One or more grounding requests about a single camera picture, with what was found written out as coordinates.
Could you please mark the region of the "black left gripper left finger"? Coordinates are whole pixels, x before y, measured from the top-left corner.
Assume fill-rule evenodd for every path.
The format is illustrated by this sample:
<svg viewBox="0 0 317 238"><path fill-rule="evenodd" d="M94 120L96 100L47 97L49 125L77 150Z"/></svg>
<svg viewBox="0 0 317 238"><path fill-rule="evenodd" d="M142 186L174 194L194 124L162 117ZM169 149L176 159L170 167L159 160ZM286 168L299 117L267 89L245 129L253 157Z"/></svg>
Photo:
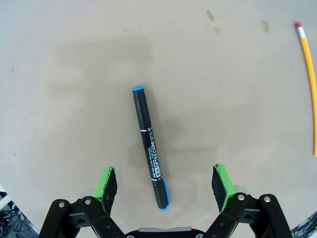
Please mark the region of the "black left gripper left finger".
<svg viewBox="0 0 317 238"><path fill-rule="evenodd" d="M92 196L70 203L65 199L52 202L40 230L41 238L75 238L82 228L90 227L99 238L122 238L124 232L110 217L117 193L113 167L106 167Z"/></svg>

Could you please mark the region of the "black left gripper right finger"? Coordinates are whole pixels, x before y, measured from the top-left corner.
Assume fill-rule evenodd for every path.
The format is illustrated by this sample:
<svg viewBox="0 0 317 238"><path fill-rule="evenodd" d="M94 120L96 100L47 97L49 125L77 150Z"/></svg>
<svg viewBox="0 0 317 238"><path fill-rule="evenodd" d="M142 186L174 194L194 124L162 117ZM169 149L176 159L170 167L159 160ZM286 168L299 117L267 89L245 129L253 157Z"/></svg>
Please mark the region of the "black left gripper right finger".
<svg viewBox="0 0 317 238"><path fill-rule="evenodd" d="M239 223L248 224L256 238L290 238L291 232L277 198L259 198L238 192L223 164L212 168L211 188L219 215L205 232L205 238L229 238Z"/></svg>

